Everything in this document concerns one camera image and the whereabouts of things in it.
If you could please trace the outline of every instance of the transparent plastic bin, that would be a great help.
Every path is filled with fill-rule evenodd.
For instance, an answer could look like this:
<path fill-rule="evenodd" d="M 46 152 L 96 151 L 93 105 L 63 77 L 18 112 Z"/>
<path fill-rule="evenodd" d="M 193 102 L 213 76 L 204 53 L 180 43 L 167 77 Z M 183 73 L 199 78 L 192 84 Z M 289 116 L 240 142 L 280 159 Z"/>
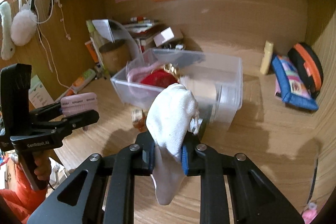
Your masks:
<path fill-rule="evenodd" d="M 151 48 L 130 62 L 128 69 L 149 66 L 159 61 L 172 63 L 182 75 L 191 79 L 213 82 L 217 90 L 216 100 L 196 96 L 200 118 L 208 122 L 222 122 L 227 129 L 243 99 L 243 68 L 241 58 L 194 51 Z M 123 103 L 149 109 L 155 97 L 163 91 L 151 85 L 128 83 L 126 67 L 111 78 L 111 82 Z"/>

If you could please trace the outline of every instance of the small bottle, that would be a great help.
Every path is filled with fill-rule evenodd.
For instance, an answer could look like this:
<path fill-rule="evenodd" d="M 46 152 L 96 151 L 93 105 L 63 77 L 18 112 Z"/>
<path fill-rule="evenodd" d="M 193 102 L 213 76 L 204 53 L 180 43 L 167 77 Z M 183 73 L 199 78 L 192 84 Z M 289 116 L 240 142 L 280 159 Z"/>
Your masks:
<path fill-rule="evenodd" d="M 260 72 L 263 75 L 266 75 L 269 70 L 269 65 L 271 64 L 273 54 L 273 43 L 266 41 L 265 48 L 264 48 L 264 56 L 261 61 Z"/>

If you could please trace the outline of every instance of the orange sleeve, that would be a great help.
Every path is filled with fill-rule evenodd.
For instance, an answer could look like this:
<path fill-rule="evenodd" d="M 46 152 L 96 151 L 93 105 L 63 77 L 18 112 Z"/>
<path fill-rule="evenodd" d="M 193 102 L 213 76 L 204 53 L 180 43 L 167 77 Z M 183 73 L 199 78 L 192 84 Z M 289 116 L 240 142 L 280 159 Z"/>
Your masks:
<path fill-rule="evenodd" d="M 45 200 L 47 187 L 35 192 L 32 190 L 26 175 L 17 165 L 15 165 L 15 173 L 17 181 L 15 194 L 21 201 L 21 206 L 32 213 Z"/>

